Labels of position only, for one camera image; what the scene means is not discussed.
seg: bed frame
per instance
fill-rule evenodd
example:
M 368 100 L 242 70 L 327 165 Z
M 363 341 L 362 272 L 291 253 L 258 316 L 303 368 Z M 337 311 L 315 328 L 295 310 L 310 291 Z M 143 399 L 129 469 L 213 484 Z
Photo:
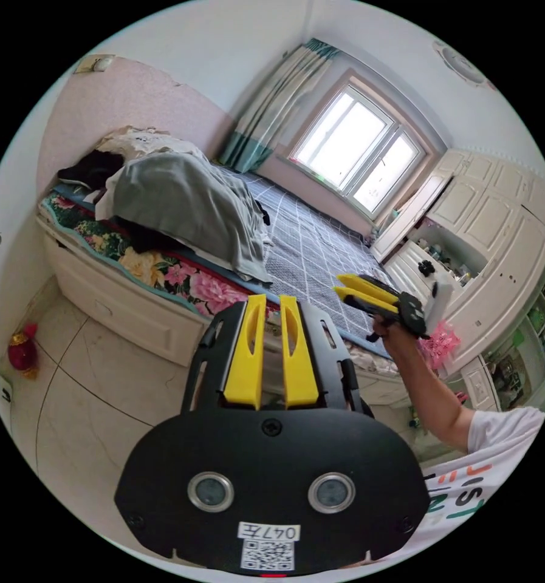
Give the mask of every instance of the bed frame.
M 37 217 L 44 244 L 62 294 L 82 312 L 133 344 L 188 367 L 208 322 L 142 289 L 118 270 L 90 255 L 77 241 L 58 231 L 43 210 Z M 281 339 L 265 334 L 265 390 L 283 393 Z M 408 407 L 400 377 L 355 367 L 360 392 L 369 405 Z

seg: red lantern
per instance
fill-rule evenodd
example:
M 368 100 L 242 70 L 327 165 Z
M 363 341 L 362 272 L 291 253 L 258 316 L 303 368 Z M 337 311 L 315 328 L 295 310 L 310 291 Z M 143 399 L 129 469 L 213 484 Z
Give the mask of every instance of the red lantern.
M 13 334 L 9 341 L 7 355 L 15 370 L 25 378 L 35 380 L 38 373 L 37 348 L 33 337 L 37 332 L 37 324 L 29 324 L 22 331 Z

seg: white wardrobe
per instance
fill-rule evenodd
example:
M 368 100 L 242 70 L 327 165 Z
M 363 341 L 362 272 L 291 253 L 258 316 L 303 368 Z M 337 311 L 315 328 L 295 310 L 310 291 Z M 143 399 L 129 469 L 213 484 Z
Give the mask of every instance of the white wardrobe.
M 401 289 L 425 301 L 436 276 L 425 277 L 418 264 L 445 267 L 419 239 L 438 244 L 471 273 L 466 285 L 456 283 L 445 314 L 461 345 L 439 373 L 458 376 L 473 407 L 500 409 L 484 354 L 505 344 L 545 284 L 545 180 L 505 160 L 451 149 L 371 248 Z

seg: white t-shirt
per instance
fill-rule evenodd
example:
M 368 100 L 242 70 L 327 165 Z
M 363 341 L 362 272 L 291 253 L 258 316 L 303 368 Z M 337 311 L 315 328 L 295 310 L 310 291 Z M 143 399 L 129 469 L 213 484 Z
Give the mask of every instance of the white t-shirt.
M 430 509 L 403 548 L 368 565 L 291 577 L 290 581 L 353 581 L 392 567 L 432 546 L 465 522 L 497 492 L 527 452 L 544 419 L 545 413 L 531 407 L 505 413 L 476 411 L 468 433 L 469 453 L 424 471 L 430 491 Z M 115 542 L 113 544 L 151 565 L 192 581 L 249 583 L 255 580 L 243 575 L 176 565 L 151 558 Z

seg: person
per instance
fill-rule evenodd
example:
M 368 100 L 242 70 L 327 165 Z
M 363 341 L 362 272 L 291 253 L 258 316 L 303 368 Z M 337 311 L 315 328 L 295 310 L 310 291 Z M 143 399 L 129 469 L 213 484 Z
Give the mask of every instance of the person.
M 471 517 L 505 482 L 521 461 L 545 419 L 534 407 L 507 412 L 474 411 L 428 368 L 416 339 L 399 324 L 376 317 L 374 331 L 394 360 L 424 428 L 442 443 L 463 452 L 458 459 L 426 469 L 430 507 L 399 551 L 362 567 L 370 574 L 407 559 L 441 540 Z

